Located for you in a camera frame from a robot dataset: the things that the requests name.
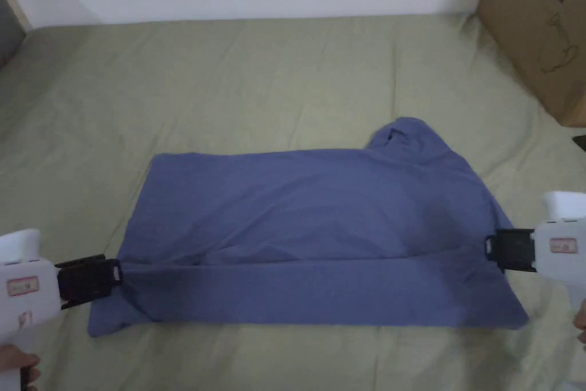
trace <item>human hand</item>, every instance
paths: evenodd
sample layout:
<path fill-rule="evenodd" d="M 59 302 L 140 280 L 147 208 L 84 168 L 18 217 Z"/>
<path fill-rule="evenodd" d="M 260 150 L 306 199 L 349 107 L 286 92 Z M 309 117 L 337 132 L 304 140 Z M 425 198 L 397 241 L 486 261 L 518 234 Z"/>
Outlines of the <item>human hand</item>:
<path fill-rule="evenodd" d="M 5 345 L 0 347 L 0 373 L 13 369 L 26 367 L 35 367 L 39 365 L 39 356 L 23 353 L 15 345 Z M 30 382 L 39 378 L 41 372 L 36 368 L 30 369 Z M 36 388 L 30 386 L 28 391 L 36 391 Z"/>
<path fill-rule="evenodd" d="M 576 325 L 578 330 L 582 331 L 582 334 L 578 336 L 578 340 L 582 343 L 586 343 L 586 300 L 582 303 L 582 309 L 580 309 L 578 315 L 576 315 L 573 324 Z"/>

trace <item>red label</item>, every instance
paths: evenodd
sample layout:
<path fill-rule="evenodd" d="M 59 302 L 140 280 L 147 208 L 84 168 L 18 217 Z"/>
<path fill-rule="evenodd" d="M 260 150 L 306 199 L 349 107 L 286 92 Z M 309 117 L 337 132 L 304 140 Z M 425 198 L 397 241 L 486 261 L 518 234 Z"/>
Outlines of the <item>red label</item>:
<path fill-rule="evenodd" d="M 577 254 L 578 242 L 576 239 L 550 239 L 550 249 L 555 254 Z"/>
<path fill-rule="evenodd" d="M 27 293 L 39 291 L 39 278 L 28 277 L 28 278 L 17 278 L 10 279 L 6 284 L 8 289 L 8 296 L 17 297 L 19 295 L 26 295 Z"/>

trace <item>bed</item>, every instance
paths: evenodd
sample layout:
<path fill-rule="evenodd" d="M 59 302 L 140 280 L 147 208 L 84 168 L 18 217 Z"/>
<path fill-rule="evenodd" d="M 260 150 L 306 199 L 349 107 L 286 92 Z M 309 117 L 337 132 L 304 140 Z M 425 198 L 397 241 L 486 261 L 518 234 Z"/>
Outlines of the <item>bed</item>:
<path fill-rule="evenodd" d="M 0 230 L 41 229 L 54 262 L 114 257 L 156 153 L 362 148 L 399 116 L 463 155 L 517 227 L 545 219 L 544 192 L 586 192 L 584 130 L 543 111 L 474 17 L 58 27 L 0 70 Z M 532 318 L 520 331 L 177 323 L 90 339 L 83 306 L 47 326 L 39 388 L 554 389 L 586 365 L 565 290 L 509 278 Z"/>

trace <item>finger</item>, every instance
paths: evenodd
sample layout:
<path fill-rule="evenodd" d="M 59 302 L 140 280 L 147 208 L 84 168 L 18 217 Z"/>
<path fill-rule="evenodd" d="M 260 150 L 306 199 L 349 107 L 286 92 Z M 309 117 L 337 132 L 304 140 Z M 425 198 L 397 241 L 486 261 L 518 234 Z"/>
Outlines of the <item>finger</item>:
<path fill-rule="evenodd" d="M 29 381 L 30 382 L 34 382 L 35 380 L 38 380 L 38 378 L 41 376 L 41 372 L 36 369 L 36 368 L 32 368 L 32 370 L 30 370 L 29 373 Z"/>
<path fill-rule="evenodd" d="M 23 353 L 14 345 L 0 347 L 0 371 L 6 371 L 39 364 L 39 357 Z"/>
<path fill-rule="evenodd" d="M 573 324 L 580 330 L 586 331 L 586 302 L 582 303 L 582 309 L 576 315 L 576 319 L 573 320 Z"/>

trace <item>blue cloth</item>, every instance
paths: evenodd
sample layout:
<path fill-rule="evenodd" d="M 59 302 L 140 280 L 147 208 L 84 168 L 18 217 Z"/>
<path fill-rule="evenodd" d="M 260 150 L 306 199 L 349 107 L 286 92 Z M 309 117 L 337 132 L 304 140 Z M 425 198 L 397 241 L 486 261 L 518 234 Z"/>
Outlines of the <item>blue cloth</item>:
<path fill-rule="evenodd" d="M 140 322 L 495 326 L 528 316 L 484 256 L 511 227 L 425 123 L 367 149 L 162 154 L 128 223 L 125 283 L 91 336 Z"/>

